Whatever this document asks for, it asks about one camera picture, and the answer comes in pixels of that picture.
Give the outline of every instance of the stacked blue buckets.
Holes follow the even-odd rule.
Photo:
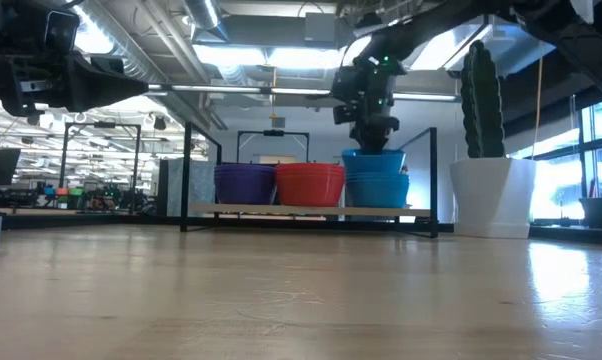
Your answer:
[[[361,150],[344,150],[342,156],[351,206],[405,207],[410,178],[401,173],[403,151],[383,150],[379,155],[363,155]]]

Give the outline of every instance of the robotic arm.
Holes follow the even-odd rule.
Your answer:
[[[447,0],[403,23],[372,34],[352,66],[337,71],[331,94],[336,124],[353,122],[350,137],[364,153],[378,153],[399,122],[389,116],[401,61],[422,43],[484,14],[519,22],[531,35],[557,47],[602,91],[602,34],[574,11],[570,0]]]

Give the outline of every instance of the red bucket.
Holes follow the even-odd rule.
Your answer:
[[[345,172],[342,167],[330,164],[285,164],[277,166],[276,181],[282,205],[335,207],[339,204]]]

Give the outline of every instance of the white planter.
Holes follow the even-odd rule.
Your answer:
[[[452,164],[450,174],[458,205],[455,234],[528,238],[535,161],[466,159]]]

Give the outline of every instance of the wooden floor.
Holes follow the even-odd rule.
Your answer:
[[[602,247],[151,226],[3,241],[0,360],[602,360]]]

